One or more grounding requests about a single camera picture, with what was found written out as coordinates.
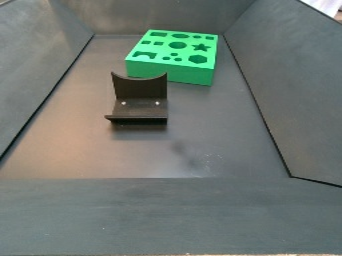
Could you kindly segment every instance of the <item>shaped cutout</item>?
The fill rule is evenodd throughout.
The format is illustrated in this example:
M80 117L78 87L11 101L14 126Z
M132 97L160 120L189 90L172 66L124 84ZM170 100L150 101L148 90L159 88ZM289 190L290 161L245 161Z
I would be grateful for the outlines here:
M187 47L187 44L183 42L172 42L168 44L168 46L174 49L185 49Z
M154 59L155 58L155 56L156 56L156 53L154 53L154 52L135 52L135 54L134 54L134 57L139 57L139 56L148 56L150 57L150 59Z
M205 44L193 45L195 47L194 51L203 51L206 52L210 46L206 46Z
M166 36L167 36L167 33L164 33L164 32L152 32L152 33L151 33L151 36L166 37Z
M203 64L209 61L207 57L202 56L202 55L191 55L189 57L189 61L191 61L195 64Z
M190 36L186 34L174 34L172 37L175 38L189 38Z

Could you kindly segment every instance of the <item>gray bin floor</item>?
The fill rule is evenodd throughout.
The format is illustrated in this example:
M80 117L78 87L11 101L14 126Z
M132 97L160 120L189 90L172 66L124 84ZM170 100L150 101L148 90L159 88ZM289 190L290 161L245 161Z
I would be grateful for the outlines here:
M289 178L223 38L166 128L104 119L138 39L92 39L1 160L0 255L342 253L342 190Z
M111 71L138 36L95 37L1 162L0 178L286 177L221 38L213 87L168 83L163 126L114 126Z

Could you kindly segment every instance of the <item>black plastic holder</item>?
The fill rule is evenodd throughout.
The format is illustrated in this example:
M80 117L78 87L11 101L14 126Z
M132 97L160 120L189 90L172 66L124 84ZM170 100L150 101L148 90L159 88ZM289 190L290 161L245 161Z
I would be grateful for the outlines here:
M114 123L167 123L167 73L151 79L111 74L116 101L106 119Z

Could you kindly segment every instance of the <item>star-shaped hole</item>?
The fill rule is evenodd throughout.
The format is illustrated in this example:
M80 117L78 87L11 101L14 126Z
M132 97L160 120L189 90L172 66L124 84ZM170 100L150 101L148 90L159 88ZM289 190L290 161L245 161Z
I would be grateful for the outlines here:
M211 48L210 46L206 46L205 44L198 44L198 45L193 45L195 47L195 51L203 51L206 52L209 48Z

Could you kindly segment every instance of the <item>gray metal surface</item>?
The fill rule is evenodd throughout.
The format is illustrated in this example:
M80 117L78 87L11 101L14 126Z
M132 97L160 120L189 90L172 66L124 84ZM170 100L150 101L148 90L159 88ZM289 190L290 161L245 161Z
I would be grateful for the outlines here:
M0 255L342 254L342 189L297 179L7 180L0 195Z
M59 1L0 6L0 156L91 36Z
M223 34L255 0L63 0L96 34L168 29Z
M213 87L168 83L166 127L112 126L103 118L115 99L111 71L126 76L139 39L92 39L3 159L0 178L287 177L222 37Z
M258 0L226 33L293 176L342 185L342 26Z

